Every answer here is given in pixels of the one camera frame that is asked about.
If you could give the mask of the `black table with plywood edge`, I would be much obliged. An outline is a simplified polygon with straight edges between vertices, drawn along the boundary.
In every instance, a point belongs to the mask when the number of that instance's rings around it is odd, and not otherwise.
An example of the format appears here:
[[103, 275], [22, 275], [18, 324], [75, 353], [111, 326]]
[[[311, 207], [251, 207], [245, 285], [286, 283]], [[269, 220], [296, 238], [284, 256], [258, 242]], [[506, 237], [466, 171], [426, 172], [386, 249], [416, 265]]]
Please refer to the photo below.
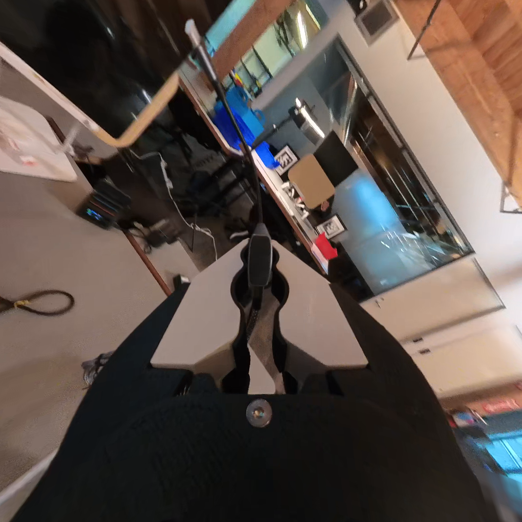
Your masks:
[[1, 1], [1, 58], [98, 139], [132, 145], [230, 1]]

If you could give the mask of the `black and silver flask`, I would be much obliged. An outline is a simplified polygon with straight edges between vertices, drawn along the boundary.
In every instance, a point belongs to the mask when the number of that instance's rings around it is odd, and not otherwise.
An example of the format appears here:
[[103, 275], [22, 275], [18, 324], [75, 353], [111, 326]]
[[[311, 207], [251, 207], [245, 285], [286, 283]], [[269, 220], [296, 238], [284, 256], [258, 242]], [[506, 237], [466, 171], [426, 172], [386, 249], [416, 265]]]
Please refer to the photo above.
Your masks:
[[294, 105], [288, 112], [291, 120], [308, 141], [314, 146], [320, 144], [325, 138], [325, 133], [317, 123], [312, 107], [304, 99], [296, 97]]

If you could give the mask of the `black usb adapter with cable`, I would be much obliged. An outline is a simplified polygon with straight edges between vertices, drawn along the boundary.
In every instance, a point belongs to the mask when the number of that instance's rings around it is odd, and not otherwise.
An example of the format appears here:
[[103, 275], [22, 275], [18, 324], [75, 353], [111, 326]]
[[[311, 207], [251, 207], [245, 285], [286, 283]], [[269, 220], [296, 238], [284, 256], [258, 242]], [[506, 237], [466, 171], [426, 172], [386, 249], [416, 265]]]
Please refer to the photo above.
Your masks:
[[247, 276], [248, 283], [253, 291], [253, 295], [256, 297], [261, 296], [264, 288], [271, 281], [273, 251], [271, 237], [266, 225], [264, 224], [262, 192], [259, 184], [256, 164], [251, 152], [251, 148], [247, 144], [238, 122], [233, 115], [232, 109], [226, 100], [222, 84], [218, 79], [217, 72], [206, 50], [206, 45], [193, 19], [186, 21], [185, 33], [192, 44], [192, 53], [197, 56], [201, 68], [214, 88], [218, 99], [222, 102], [223, 107], [231, 121], [232, 127], [240, 139], [241, 149], [244, 152], [245, 158], [251, 165], [253, 179], [251, 186], [256, 193], [257, 222], [251, 234], [248, 246]]

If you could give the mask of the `black square board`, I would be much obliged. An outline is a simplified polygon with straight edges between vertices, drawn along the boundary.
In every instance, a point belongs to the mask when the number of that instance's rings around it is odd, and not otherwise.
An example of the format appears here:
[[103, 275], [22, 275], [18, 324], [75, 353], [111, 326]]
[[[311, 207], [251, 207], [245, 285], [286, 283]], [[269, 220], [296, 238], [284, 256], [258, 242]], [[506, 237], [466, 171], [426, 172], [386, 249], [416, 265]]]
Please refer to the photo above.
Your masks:
[[359, 168], [334, 130], [326, 135], [313, 155], [335, 188]]

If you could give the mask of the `small dark device with display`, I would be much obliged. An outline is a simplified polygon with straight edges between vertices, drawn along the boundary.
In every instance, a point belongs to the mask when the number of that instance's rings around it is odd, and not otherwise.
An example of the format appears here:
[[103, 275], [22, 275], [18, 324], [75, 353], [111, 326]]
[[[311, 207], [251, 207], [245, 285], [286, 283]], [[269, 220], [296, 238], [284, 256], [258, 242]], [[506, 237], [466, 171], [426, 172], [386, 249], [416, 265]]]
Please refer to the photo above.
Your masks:
[[108, 179], [99, 180], [76, 210], [76, 216], [103, 230], [117, 226], [131, 206], [131, 198]]

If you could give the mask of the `tan rounded board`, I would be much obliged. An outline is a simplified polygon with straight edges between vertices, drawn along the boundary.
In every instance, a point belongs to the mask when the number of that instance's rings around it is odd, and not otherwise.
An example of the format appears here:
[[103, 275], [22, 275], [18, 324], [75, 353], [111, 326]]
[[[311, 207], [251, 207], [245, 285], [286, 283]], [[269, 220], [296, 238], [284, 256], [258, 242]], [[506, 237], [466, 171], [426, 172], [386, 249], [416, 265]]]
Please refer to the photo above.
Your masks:
[[288, 171], [289, 182], [304, 205], [313, 210], [335, 195], [335, 187], [313, 154], [307, 154]]

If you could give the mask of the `wall vent grille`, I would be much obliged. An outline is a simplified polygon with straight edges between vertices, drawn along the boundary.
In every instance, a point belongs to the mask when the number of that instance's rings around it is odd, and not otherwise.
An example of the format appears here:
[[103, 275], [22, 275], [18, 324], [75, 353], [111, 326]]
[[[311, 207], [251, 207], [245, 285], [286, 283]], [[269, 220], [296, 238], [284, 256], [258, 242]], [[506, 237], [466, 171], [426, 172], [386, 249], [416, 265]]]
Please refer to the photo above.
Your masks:
[[380, 38], [398, 20], [392, 1], [366, 1], [364, 9], [355, 17], [355, 23], [367, 43]]

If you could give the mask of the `white printed sheet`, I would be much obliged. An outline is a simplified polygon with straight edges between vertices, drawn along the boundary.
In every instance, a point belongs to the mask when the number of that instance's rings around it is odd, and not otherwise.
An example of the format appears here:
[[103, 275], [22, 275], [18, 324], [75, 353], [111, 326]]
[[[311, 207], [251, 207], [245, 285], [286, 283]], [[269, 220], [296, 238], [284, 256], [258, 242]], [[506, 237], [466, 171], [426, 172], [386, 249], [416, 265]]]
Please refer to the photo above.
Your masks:
[[77, 179], [44, 116], [6, 97], [1, 97], [1, 172], [61, 182]]

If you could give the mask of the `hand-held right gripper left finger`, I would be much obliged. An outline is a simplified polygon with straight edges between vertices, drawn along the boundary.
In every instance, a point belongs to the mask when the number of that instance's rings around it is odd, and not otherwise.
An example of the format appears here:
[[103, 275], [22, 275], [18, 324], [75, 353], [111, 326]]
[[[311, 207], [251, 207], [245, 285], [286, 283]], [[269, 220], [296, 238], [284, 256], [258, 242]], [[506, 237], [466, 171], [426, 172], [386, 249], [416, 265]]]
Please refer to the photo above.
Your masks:
[[235, 368], [233, 342], [240, 332], [240, 308], [231, 285], [243, 267], [238, 244], [199, 273], [188, 286], [151, 365], [225, 377]]

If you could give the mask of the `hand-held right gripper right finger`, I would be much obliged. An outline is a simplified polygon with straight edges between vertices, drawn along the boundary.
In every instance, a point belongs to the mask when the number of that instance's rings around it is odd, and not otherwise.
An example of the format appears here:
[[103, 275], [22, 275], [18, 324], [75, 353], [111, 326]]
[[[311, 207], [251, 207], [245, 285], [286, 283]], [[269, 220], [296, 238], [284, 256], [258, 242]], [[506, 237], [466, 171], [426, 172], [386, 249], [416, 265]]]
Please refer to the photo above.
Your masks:
[[295, 379], [368, 364], [330, 283], [272, 241], [271, 293], [277, 301], [272, 334], [276, 368]]

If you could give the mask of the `blue plastic bin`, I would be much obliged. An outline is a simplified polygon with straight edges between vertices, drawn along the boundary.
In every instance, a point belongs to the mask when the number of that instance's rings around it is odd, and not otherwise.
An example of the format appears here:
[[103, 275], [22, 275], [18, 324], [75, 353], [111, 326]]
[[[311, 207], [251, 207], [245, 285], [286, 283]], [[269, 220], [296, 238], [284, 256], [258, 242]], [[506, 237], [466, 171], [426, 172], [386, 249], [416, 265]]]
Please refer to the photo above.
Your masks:
[[[226, 92], [226, 100], [232, 111], [234, 119], [240, 129], [246, 143], [251, 146], [264, 132], [265, 117], [261, 111], [252, 110], [248, 106], [250, 98], [243, 87], [233, 86]], [[226, 112], [223, 103], [217, 100], [212, 114], [214, 125], [223, 135], [225, 141], [234, 149], [239, 150], [241, 140]], [[279, 162], [271, 153], [269, 144], [261, 142], [255, 149], [264, 165], [270, 169], [279, 167]]]

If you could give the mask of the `small red box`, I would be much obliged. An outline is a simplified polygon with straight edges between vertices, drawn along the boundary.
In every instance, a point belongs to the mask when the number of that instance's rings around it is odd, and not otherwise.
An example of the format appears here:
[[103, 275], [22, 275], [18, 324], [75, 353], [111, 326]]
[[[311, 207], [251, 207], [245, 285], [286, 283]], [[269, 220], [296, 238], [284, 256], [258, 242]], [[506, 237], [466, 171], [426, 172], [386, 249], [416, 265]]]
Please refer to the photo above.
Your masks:
[[315, 245], [323, 258], [325, 258], [327, 261], [338, 257], [337, 249], [331, 245], [329, 239], [326, 237], [325, 232], [318, 235], [315, 240]]

